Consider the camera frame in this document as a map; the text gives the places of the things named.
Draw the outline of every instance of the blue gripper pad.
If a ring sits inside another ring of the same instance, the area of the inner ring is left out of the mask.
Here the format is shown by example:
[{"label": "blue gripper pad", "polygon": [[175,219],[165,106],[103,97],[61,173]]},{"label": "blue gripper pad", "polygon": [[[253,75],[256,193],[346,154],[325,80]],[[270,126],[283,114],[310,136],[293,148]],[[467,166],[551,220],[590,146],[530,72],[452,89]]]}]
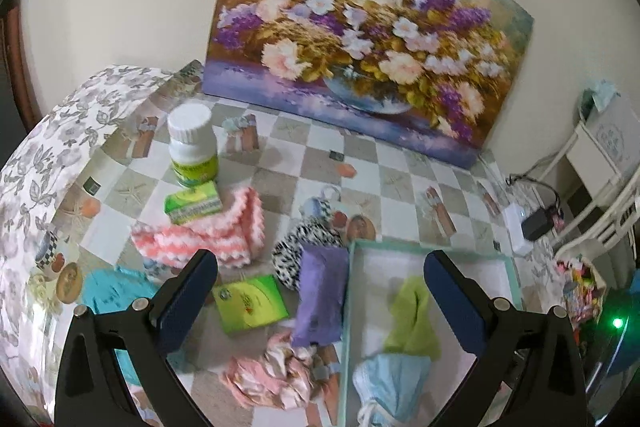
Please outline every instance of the blue gripper pad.
[{"label": "blue gripper pad", "polygon": [[192,264],[196,261],[192,259],[184,267],[183,272],[188,270],[188,274],[183,280],[180,280],[181,273],[177,278],[169,279],[164,283],[167,285],[175,281],[178,286],[174,289],[174,294],[167,302],[162,314],[156,320],[152,320],[152,323],[155,322],[154,326],[158,332],[156,347],[160,353],[168,354],[180,348],[216,281],[218,276],[216,256],[210,251],[204,252],[206,254],[200,258],[198,263]]},{"label": "blue gripper pad", "polygon": [[[448,258],[447,261],[447,266],[444,266],[434,252],[428,254],[424,260],[424,281],[462,349],[480,357],[486,347],[486,323],[470,297],[456,281],[464,279],[464,276]],[[480,287],[478,289],[488,301]]]}]

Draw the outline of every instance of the pink and white striped cloth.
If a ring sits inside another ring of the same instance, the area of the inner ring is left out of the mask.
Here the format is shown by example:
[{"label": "pink and white striped cloth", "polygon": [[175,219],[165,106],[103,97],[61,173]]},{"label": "pink and white striped cloth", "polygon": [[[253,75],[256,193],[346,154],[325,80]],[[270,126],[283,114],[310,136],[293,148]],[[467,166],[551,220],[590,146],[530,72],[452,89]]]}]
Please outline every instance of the pink and white striped cloth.
[{"label": "pink and white striped cloth", "polygon": [[252,187],[234,190],[223,197],[219,214],[194,219],[183,225],[131,229],[131,239],[143,257],[183,268],[199,248],[212,251],[218,263],[240,267],[251,263],[264,246],[264,214],[258,192]]}]

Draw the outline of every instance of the floral tablecloth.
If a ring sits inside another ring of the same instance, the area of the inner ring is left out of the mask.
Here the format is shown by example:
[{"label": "floral tablecloth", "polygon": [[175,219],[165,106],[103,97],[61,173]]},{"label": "floral tablecloth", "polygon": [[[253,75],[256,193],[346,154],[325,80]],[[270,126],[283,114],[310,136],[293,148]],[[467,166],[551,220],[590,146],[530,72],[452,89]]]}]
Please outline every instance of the floral tablecloth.
[{"label": "floral tablecloth", "polygon": [[[476,194],[478,184],[500,206],[513,200],[534,204],[526,191],[505,190],[490,152],[470,171],[451,168],[344,129],[202,95],[201,73],[197,62],[175,74],[110,66],[48,114],[1,171],[0,367],[38,420],[53,417],[58,364],[83,277],[114,265],[146,270],[158,280],[174,275],[166,267],[143,265],[129,228],[137,221],[152,225],[166,219],[164,197],[178,191],[169,168],[165,120],[182,100],[195,97],[213,108],[222,143],[226,118],[252,113],[257,121],[260,150],[221,158],[218,185],[251,184],[258,190],[265,208],[265,255],[243,270],[222,270],[225,282],[270,273],[274,242],[300,217],[300,204],[327,185],[341,192],[332,202],[335,210],[371,238],[496,248],[507,255],[504,223],[487,213]],[[340,178],[330,151],[343,153],[357,175]],[[438,203],[430,206],[425,193]],[[443,213],[455,233],[443,229]],[[352,221],[354,216],[361,217]],[[546,312],[561,302],[548,243],[538,243],[514,263],[527,309]],[[294,310],[297,297],[283,294]],[[211,309],[201,315],[186,343],[191,368],[178,377],[216,427],[335,422],[335,396],[287,417],[267,408],[239,408],[216,372],[238,346],[249,351],[264,346],[273,330],[232,341],[220,334]],[[339,348],[321,355],[332,363],[336,353]],[[159,425],[144,392],[131,390],[142,416]]]}]

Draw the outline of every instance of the blue bowl in painting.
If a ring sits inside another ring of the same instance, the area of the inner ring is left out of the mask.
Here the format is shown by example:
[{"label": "blue bowl in painting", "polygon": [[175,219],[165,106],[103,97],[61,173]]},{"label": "blue bowl in painting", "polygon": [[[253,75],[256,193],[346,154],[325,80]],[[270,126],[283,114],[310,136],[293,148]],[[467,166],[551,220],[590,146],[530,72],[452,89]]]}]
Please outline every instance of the blue bowl in painting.
[{"label": "blue bowl in painting", "polygon": [[332,68],[333,78],[323,77],[324,84],[341,102],[356,109],[375,114],[402,114],[411,109],[411,104],[393,95],[375,98],[368,94],[359,95],[351,89],[351,83],[365,76],[351,66]]}]

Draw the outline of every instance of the white power strip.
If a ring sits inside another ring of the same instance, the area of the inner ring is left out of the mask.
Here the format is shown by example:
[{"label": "white power strip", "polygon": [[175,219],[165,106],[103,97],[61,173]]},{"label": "white power strip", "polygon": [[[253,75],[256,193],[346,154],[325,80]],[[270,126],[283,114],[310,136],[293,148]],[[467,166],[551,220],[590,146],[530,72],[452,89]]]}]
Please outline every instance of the white power strip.
[{"label": "white power strip", "polygon": [[525,255],[533,249],[533,243],[522,235],[522,222],[526,217],[524,209],[517,203],[511,203],[502,211],[504,223],[509,230],[511,249],[517,255]]}]

